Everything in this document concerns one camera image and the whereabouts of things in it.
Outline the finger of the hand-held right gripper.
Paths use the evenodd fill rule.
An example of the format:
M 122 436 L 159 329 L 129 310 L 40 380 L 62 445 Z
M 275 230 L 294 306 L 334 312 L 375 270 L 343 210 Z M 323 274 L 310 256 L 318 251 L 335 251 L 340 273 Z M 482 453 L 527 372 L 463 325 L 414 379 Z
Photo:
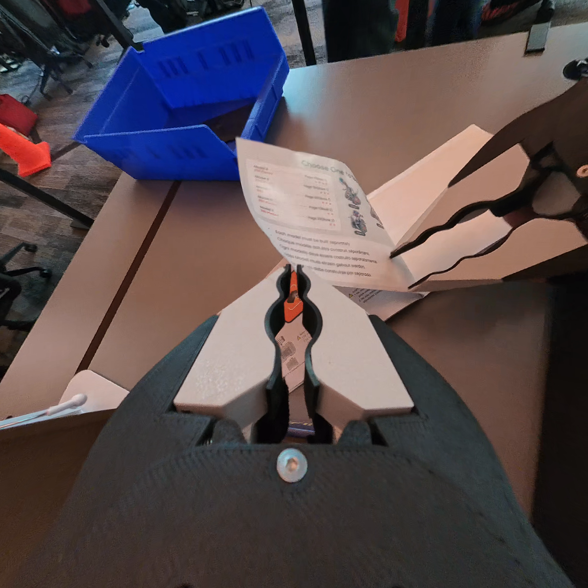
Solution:
M 415 292 L 437 292 L 502 283 L 519 275 L 550 277 L 573 265 L 562 255 L 586 246 L 586 237 L 569 221 L 536 218 L 518 228 L 495 217 L 477 217 L 440 231 L 408 252 Z
M 369 203 L 384 226 L 384 236 L 370 243 L 371 255 L 388 258 L 395 246 L 407 243 L 427 228 L 444 224 L 464 206 L 494 202 L 515 190 L 528 164 L 518 146 L 449 187 L 454 176 L 491 137 L 471 125 L 369 194 Z M 480 253 L 511 230 L 507 222 L 488 209 L 473 214 L 454 228 L 431 236 L 403 257 L 462 258 Z

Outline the blue plastic bin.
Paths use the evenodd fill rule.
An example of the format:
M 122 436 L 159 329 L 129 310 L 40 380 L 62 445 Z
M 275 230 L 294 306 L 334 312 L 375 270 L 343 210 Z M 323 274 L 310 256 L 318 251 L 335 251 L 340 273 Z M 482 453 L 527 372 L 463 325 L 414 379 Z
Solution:
M 235 12 L 129 48 L 72 139 L 138 180 L 239 180 L 288 73 L 264 7 Z

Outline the black office chair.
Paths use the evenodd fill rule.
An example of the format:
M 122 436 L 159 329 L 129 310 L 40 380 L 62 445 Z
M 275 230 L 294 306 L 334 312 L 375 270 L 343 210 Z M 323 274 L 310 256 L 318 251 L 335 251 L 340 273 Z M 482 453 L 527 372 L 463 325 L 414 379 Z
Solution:
M 48 268 L 42 268 L 40 266 L 7 270 L 6 264 L 11 261 L 21 250 L 34 254 L 37 252 L 38 246 L 34 243 L 21 242 L 17 246 L 10 249 L 6 254 L 1 256 L 1 327 L 6 327 L 13 331 L 28 333 L 33 328 L 36 319 L 7 319 L 7 315 L 10 312 L 14 301 L 19 297 L 22 291 L 22 286 L 16 277 L 38 272 L 42 279 L 49 280 L 52 277 L 52 271 Z

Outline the red bag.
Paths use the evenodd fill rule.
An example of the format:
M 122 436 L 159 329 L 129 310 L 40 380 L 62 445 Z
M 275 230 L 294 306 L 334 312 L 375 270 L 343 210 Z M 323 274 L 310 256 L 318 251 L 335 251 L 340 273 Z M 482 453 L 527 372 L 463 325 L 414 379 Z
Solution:
M 24 136 L 30 136 L 38 115 L 11 95 L 1 94 L 1 124 Z

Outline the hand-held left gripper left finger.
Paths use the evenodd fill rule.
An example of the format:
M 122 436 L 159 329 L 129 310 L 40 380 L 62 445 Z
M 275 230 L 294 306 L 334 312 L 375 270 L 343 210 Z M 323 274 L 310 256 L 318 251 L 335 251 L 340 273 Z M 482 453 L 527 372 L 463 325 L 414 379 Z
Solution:
M 220 312 L 174 398 L 177 411 L 250 426 L 255 443 L 283 441 L 289 392 L 276 336 L 291 274 L 276 270 Z

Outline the orange traffic cone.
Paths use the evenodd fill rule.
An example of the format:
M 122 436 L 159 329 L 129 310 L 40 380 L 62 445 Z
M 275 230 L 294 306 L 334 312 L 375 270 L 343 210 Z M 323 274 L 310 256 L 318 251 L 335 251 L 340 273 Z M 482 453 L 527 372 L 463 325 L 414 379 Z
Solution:
M 21 178 L 52 166 L 51 149 L 47 142 L 33 143 L 3 124 L 1 124 L 1 151 L 17 163 L 18 175 Z

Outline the white desk stand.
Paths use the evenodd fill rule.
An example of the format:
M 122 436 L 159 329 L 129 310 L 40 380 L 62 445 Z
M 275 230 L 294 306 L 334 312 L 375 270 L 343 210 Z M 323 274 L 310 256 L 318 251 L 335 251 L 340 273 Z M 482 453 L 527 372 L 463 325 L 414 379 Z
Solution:
M 128 393 L 126 389 L 93 371 L 80 371 L 69 382 L 59 403 L 43 410 L 4 419 L 1 421 L 1 430 L 115 409 Z

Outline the white instruction booklet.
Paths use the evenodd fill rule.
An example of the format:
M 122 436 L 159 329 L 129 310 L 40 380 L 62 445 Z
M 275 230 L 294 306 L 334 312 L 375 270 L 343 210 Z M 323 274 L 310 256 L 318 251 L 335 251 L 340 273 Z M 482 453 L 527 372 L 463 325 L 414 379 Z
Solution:
M 247 206 L 293 269 L 382 320 L 428 296 L 409 292 L 408 270 L 390 259 L 393 241 L 345 164 L 244 138 L 236 154 Z

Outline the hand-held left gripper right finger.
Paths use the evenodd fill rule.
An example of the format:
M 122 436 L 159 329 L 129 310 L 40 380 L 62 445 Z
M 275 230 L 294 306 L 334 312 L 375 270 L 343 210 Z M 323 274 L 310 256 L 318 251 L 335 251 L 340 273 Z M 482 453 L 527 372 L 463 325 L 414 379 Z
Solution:
M 305 349 L 304 394 L 314 434 L 332 444 L 354 421 L 409 414 L 414 402 L 374 326 L 374 316 L 332 285 L 298 266 Z

